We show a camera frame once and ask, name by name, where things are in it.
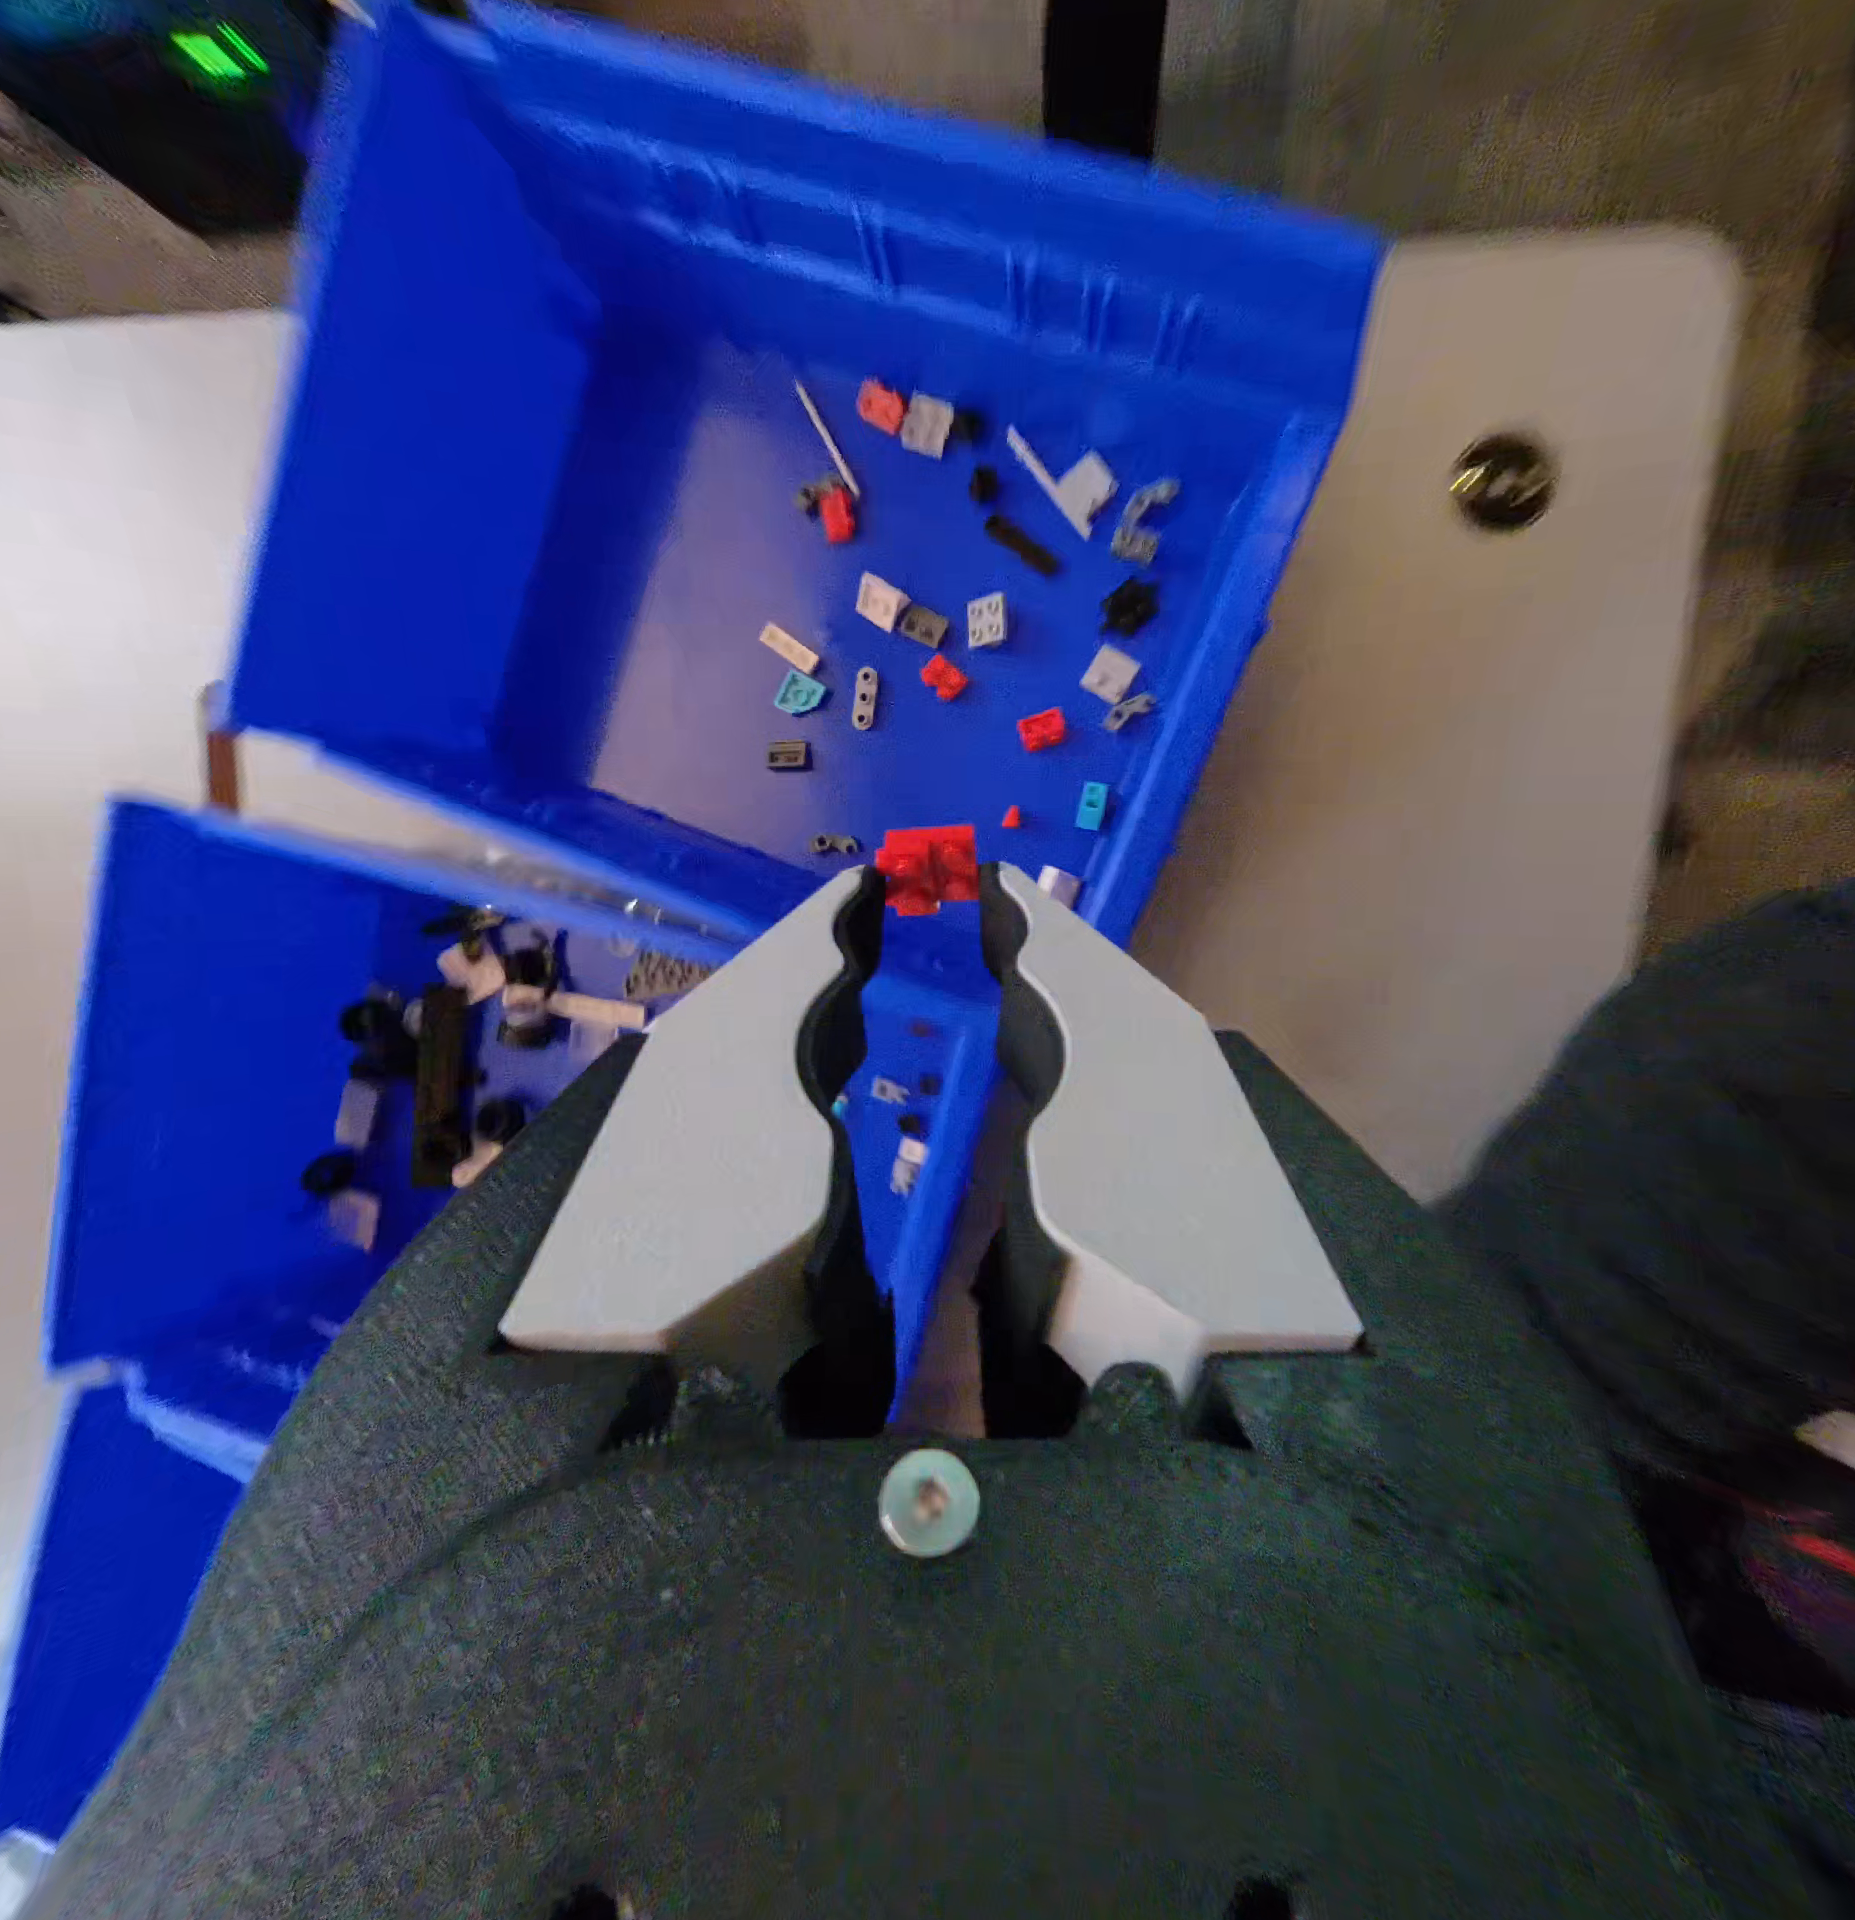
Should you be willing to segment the black device with green light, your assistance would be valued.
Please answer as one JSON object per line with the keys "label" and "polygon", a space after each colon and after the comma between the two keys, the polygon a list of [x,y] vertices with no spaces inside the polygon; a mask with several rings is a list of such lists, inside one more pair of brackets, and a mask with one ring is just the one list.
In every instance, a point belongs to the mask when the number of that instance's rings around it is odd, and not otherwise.
{"label": "black device with green light", "polygon": [[318,2],[0,2],[0,322],[288,302]]}

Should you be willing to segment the black post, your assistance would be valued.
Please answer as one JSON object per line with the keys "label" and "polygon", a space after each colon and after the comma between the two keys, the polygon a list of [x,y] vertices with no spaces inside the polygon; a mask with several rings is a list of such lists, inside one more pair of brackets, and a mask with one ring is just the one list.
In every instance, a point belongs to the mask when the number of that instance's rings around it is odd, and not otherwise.
{"label": "black post", "polygon": [[1156,160],[1168,2],[1046,2],[1041,128],[1097,155]]}

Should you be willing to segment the large blue plastic bin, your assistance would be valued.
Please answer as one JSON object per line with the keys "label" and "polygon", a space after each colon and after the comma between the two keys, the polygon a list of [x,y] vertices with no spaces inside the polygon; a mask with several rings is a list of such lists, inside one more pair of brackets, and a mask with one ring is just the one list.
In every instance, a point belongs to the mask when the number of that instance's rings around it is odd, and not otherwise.
{"label": "large blue plastic bin", "polygon": [[[973,825],[1125,948],[1347,415],[1379,246],[631,35],[393,7],[340,54],[239,723],[749,948]],[[980,1170],[979,901],[886,916],[834,1109],[890,1344],[523,1352],[643,1039],[399,1262],[519,1365],[852,1382],[877,1427]]]}

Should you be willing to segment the round metal grommet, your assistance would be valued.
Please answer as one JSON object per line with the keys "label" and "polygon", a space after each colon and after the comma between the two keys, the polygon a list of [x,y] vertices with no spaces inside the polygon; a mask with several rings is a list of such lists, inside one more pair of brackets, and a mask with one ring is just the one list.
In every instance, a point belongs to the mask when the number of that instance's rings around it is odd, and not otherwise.
{"label": "round metal grommet", "polygon": [[1550,511],[1562,467],[1555,449],[1530,431],[1484,434],[1453,463],[1446,494],[1480,533],[1518,536]]}

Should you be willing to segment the medium blue plastic bin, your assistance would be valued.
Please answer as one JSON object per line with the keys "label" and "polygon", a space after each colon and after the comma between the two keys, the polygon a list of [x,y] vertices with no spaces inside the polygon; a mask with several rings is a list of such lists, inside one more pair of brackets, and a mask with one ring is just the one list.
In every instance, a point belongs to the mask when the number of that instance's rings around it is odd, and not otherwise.
{"label": "medium blue plastic bin", "polygon": [[291,1399],[453,1194],[343,1249],[301,1190],[332,1148],[340,1011],[436,977],[421,929],[494,907],[715,961],[744,946],[630,903],[387,848],[116,802],[96,882],[50,1234],[50,1372],[141,1368],[152,1397]]}

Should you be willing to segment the white side table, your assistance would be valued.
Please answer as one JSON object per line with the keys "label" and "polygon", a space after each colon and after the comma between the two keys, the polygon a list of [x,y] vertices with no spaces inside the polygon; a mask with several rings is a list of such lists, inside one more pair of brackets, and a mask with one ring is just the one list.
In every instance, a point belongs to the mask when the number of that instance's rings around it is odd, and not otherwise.
{"label": "white side table", "polygon": [[[1139,958],[1439,1196],[1634,958],[1746,287],[1693,228],[1418,238],[1156,888]],[[110,794],[202,794],[279,310],[0,326],[0,1644],[61,1391],[39,1357]],[[1484,434],[1562,467],[1473,529]]]}

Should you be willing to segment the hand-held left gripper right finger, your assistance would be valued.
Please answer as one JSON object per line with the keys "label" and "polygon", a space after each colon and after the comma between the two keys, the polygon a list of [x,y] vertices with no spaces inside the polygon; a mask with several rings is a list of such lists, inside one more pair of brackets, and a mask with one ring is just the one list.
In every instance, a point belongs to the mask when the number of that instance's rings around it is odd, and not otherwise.
{"label": "hand-held left gripper right finger", "polygon": [[980,943],[1024,1109],[1003,1218],[1014,1345],[1085,1387],[1351,1354],[1347,1286],[1199,1013],[1007,861],[980,872]]}

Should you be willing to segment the person's dark clothing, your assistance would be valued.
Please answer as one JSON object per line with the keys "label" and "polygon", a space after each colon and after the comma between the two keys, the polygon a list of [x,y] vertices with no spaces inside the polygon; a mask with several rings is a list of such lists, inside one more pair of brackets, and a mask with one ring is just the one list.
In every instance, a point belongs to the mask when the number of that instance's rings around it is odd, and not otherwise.
{"label": "person's dark clothing", "polygon": [[1575,1375],[1756,1804],[1855,1916],[1855,878],[1600,1003],[1439,1204]]}

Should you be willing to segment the scattered black and white bricks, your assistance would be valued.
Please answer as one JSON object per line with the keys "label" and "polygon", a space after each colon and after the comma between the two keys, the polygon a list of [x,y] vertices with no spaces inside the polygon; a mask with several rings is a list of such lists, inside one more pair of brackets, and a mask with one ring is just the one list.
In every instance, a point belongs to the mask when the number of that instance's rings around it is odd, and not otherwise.
{"label": "scattered black and white bricks", "polygon": [[458,909],[421,925],[436,977],[340,1011],[350,1072],[332,1148],[301,1172],[322,1228],[372,1252],[387,1204],[458,1194],[616,1043],[643,1039],[715,961],[625,933]]}

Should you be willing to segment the red toy brick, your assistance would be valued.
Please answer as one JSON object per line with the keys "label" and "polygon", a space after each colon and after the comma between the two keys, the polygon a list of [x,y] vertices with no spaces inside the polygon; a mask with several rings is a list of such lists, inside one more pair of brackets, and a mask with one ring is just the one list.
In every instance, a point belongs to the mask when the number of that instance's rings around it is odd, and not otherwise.
{"label": "red toy brick", "polygon": [[934,917],[948,903],[979,901],[973,825],[890,828],[873,864],[899,917]]}

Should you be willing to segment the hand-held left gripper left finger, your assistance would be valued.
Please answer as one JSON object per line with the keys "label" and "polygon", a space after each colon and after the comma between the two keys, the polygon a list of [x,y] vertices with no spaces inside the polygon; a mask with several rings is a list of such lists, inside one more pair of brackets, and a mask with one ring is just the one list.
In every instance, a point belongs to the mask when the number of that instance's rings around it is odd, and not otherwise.
{"label": "hand-held left gripper left finger", "polygon": [[866,1062],[888,916],[856,867],[630,1057],[501,1320],[523,1352],[806,1357],[890,1344],[834,1109]]}

